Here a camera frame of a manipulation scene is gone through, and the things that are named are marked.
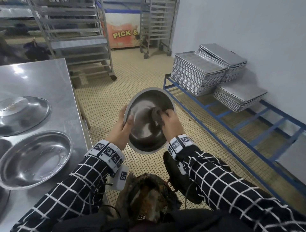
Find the black and white checkered shirt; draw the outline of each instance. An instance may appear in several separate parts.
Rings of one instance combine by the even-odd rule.
[[[183,165],[211,209],[226,210],[255,231],[306,231],[304,215],[240,178],[211,154],[192,152],[187,154]],[[92,212],[97,212],[102,198],[99,193],[104,192],[108,170],[98,157],[86,156],[69,177],[40,199],[11,231],[52,231],[57,222],[89,214],[89,202]]]

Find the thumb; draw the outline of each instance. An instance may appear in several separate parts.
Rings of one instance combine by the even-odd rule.
[[[122,129],[122,131],[124,133],[130,134],[133,125],[134,125],[134,116],[133,115],[129,115],[129,117],[128,117],[128,119],[127,119],[127,121],[126,121],[126,123],[125,123],[125,125],[124,125],[124,127]]]

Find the blue metal frame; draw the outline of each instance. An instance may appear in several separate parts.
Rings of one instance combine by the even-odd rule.
[[[166,86],[166,80],[169,80],[172,84]],[[271,104],[267,103],[264,100],[261,100],[260,103],[266,107],[263,111],[257,113],[252,118],[241,122],[239,125],[237,125],[234,129],[230,128],[228,125],[226,125],[221,118],[229,113],[231,113],[231,110],[226,111],[222,114],[215,115],[209,107],[212,105],[218,104],[219,101],[215,101],[213,103],[210,103],[208,105],[203,105],[199,100],[197,100],[194,96],[192,96],[190,93],[188,93],[183,87],[181,87],[177,82],[172,80],[170,78],[170,74],[165,75],[164,85],[163,89],[184,109],[186,110],[207,132],[210,133],[211,136],[213,136],[232,156],[234,156],[243,166],[245,169],[247,169],[271,194],[273,194],[276,198],[278,198],[280,201],[285,202],[263,179],[261,179],[240,157],[238,157],[227,145],[225,145],[211,130],[209,130],[190,110],[188,110],[177,98],[175,98],[168,89],[177,87],[181,91],[183,91],[188,97],[190,97],[193,101],[195,101],[201,108],[206,110],[215,120],[217,120],[222,126],[224,126],[228,131],[230,131],[236,138],[238,138],[245,146],[247,146],[252,152],[254,152],[259,158],[261,158],[264,162],[266,162],[271,168],[274,169],[274,171],[282,176],[286,181],[288,181],[293,187],[295,187],[300,193],[306,196],[306,188],[301,185],[300,183],[296,182],[294,179],[292,179],[290,176],[285,174],[283,170],[276,166],[274,164],[275,160],[298,138],[298,136],[306,130],[306,125],[302,122],[296,120],[295,118],[289,116],[285,112],[277,109],[276,107],[272,106]],[[261,135],[259,135],[255,140],[253,140],[253,145],[244,140],[240,135],[236,133],[237,130],[241,129],[248,123],[252,122],[253,120],[257,119],[258,117],[261,117],[264,113],[267,111],[272,110],[275,113],[281,115],[283,118],[279,120],[276,124],[274,124],[272,127],[270,127],[268,130],[263,132]],[[287,140],[287,144],[282,146],[271,158],[267,159],[265,156],[263,156],[259,151],[257,151],[253,146],[257,145],[260,141],[262,141],[264,138],[266,138],[273,130],[279,129],[278,126],[281,125],[285,120],[289,120],[292,123],[296,124],[297,126],[301,127],[293,136],[291,136]]]

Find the rack wheel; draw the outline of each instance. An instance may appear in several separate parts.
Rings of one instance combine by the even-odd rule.
[[[162,44],[160,44],[160,45],[158,46],[158,50],[163,51],[163,50],[164,50],[164,46],[163,46]]]
[[[148,58],[149,58],[149,53],[148,53],[148,52],[144,54],[144,58],[145,58],[145,59],[148,59]]]
[[[113,81],[117,80],[116,75],[111,75],[110,77],[111,77],[111,79],[112,79]]]

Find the beige floor tile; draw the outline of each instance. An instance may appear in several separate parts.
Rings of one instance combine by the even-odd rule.
[[[173,58],[167,57],[164,54],[153,55],[145,60],[139,49],[126,49],[113,51],[112,57],[115,74],[118,78],[117,81],[112,81],[107,76],[101,77],[101,75],[82,77],[80,88],[76,89],[76,94],[79,96],[91,124],[90,134],[93,143],[107,136],[117,120],[118,111],[124,104],[128,104],[137,92],[145,88],[162,88],[164,75],[172,70]],[[175,89],[171,90],[171,93],[259,176],[266,180],[278,194],[295,208],[305,211],[306,203],[293,187],[279,177],[269,166],[187,95]],[[215,101],[210,95],[201,97],[199,100],[204,104]],[[223,159],[239,176],[261,187],[258,181],[178,104],[176,104],[176,109],[186,134],[192,137],[203,151]],[[211,107],[210,110],[219,114],[227,111],[227,108],[222,104],[218,104]],[[229,127],[234,127],[251,116],[248,112],[243,111],[240,113],[230,113],[223,120]],[[260,121],[254,121],[242,128],[238,133],[247,141],[251,141],[266,129],[267,126],[265,124]],[[279,134],[273,133],[265,142],[259,144],[257,149],[266,157],[269,157],[283,142],[284,139]],[[165,148],[155,154],[141,155],[127,146],[123,151],[126,156],[125,164],[129,166],[130,171],[135,175],[153,173],[167,180],[169,176],[163,164],[164,151]],[[180,193],[177,193],[177,195],[181,202],[184,203],[185,198]],[[115,204],[117,196],[117,191],[108,192],[111,204]],[[194,205],[187,201],[187,208],[207,207],[204,203]]]

